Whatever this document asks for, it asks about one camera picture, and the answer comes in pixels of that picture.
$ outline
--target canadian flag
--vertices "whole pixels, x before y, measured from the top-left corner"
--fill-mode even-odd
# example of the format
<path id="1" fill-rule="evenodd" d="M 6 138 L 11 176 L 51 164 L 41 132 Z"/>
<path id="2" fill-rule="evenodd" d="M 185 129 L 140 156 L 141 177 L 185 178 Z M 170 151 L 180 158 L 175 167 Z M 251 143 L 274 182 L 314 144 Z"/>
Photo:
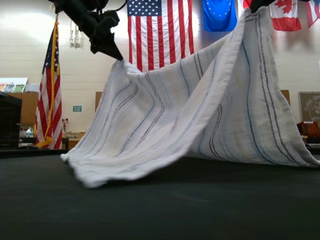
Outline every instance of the canadian flag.
<path id="1" fill-rule="evenodd" d="M 277 0 L 270 4 L 272 24 L 275 30 L 298 31 L 301 24 L 298 18 L 298 0 Z"/>
<path id="2" fill-rule="evenodd" d="M 320 19 L 319 0 L 317 2 L 311 0 L 305 3 L 306 16 L 308 18 L 308 27 Z"/>
<path id="3" fill-rule="evenodd" d="M 245 9 L 250 8 L 252 0 L 238 0 L 238 18 L 242 15 Z"/>

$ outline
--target green sign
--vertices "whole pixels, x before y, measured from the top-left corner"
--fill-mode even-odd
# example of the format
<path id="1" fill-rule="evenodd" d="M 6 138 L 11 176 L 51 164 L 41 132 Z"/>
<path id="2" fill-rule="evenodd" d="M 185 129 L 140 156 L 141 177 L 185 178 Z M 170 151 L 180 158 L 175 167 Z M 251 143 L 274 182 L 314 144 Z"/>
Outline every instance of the green sign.
<path id="1" fill-rule="evenodd" d="M 82 112 L 82 106 L 73 106 L 73 112 L 81 113 Z"/>

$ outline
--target blue flag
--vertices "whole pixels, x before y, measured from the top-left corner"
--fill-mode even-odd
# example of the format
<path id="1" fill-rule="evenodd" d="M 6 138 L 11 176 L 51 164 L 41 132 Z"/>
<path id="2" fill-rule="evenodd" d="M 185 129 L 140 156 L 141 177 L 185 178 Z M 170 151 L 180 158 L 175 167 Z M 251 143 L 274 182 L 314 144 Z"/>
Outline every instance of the blue flag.
<path id="1" fill-rule="evenodd" d="M 204 30 L 229 32 L 237 25 L 234 0 L 203 0 Z"/>

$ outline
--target black tabletop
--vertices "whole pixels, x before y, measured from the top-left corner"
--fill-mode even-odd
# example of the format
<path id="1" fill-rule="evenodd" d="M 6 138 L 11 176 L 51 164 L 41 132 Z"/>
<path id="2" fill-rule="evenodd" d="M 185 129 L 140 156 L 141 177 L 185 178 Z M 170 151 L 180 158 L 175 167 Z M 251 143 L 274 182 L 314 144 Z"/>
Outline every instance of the black tabletop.
<path id="1" fill-rule="evenodd" d="M 87 189 L 58 156 L 0 159 L 0 239 L 319 238 L 320 171 L 183 158 Z"/>

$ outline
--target hanging flag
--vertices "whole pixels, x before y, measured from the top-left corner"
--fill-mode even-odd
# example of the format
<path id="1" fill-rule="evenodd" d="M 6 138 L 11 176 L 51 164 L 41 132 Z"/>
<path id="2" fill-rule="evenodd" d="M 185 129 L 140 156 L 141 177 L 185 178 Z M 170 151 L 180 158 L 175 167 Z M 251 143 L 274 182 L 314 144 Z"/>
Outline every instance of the hanging flag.
<path id="1" fill-rule="evenodd" d="M 62 148 L 62 100 L 60 88 L 58 16 L 45 56 L 35 112 L 36 145 Z"/>
<path id="2" fill-rule="evenodd" d="M 298 0 L 277 0 L 270 4 L 272 24 L 275 30 L 298 31 L 301 24 L 298 18 Z"/>
<path id="3" fill-rule="evenodd" d="M 305 3 L 306 16 L 308 18 L 308 27 L 310 28 L 318 19 L 320 19 L 320 0 L 310 0 Z"/>
<path id="4" fill-rule="evenodd" d="M 245 9 L 250 8 L 251 2 L 252 0 L 238 0 L 238 18 L 240 18 Z"/>
<path id="5" fill-rule="evenodd" d="M 192 0 L 129 0 L 129 62 L 160 69 L 194 53 Z"/>
<path id="6" fill-rule="evenodd" d="M 233 0 L 203 0 L 204 29 L 208 32 L 229 32 L 237 25 Z"/>

